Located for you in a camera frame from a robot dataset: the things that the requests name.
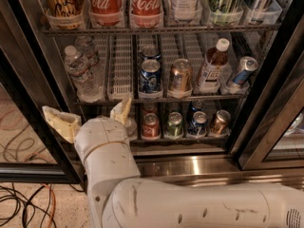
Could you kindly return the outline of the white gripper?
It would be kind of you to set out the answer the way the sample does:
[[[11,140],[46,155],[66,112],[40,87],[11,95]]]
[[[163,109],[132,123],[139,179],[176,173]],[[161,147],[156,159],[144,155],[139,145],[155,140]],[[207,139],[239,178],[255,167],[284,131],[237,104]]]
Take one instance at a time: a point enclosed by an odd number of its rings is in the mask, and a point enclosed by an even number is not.
[[[125,143],[129,139],[123,124],[126,124],[132,104],[132,97],[126,95],[110,111],[110,118],[102,116],[90,119],[82,125],[80,116],[61,112],[44,105],[46,122],[67,142],[74,143],[81,162],[97,147],[108,143]]]

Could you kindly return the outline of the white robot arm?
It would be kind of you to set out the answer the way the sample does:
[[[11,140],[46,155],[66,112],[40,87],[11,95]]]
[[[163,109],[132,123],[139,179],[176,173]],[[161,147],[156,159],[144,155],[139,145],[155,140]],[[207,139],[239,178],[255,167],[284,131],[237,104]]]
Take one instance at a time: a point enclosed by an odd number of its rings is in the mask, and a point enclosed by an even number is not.
[[[304,228],[304,192],[274,183],[181,187],[143,179],[129,141],[131,99],[86,123],[44,106],[46,122],[74,144],[87,174],[92,228]]]

